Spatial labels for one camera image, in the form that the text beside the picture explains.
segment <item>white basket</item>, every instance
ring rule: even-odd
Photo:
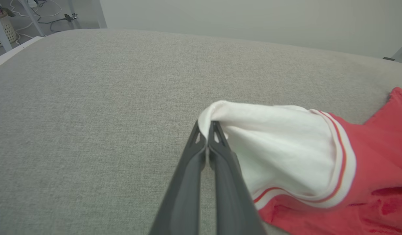
[[[6,12],[4,12],[4,15],[0,15],[0,21],[2,24],[2,28],[5,31],[5,34],[7,34],[8,40],[10,40],[10,42],[15,42],[15,40],[17,40],[17,34],[13,28],[13,26],[11,25],[10,22],[10,17],[8,16],[8,14]]]

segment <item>white wall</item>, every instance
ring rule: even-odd
[[[221,36],[391,57],[402,0],[100,0],[108,28]]]

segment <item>red and white cloth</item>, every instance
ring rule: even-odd
[[[262,219],[293,234],[402,234],[402,89],[364,125],[298,106],[218,101]]]

